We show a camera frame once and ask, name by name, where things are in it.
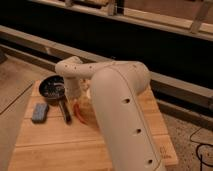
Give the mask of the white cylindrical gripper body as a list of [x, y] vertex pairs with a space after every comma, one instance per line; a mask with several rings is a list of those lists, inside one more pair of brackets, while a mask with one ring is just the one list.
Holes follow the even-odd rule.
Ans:
[[81, 89], [77, 78], [65, 78], [65, 95], [68, 99], [75, 99], [81, 95]]

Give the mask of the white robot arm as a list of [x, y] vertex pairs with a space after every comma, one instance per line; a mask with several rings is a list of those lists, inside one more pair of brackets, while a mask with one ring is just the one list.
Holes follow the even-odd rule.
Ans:
[[81, 95], [79, 79], [90, 81], [92, 106], [115, 171], [166, 171], [138, 100], [150, 83], [143, 63], [84, 63], [70, 57], [55, 71], [64, 79], [69, 100]]

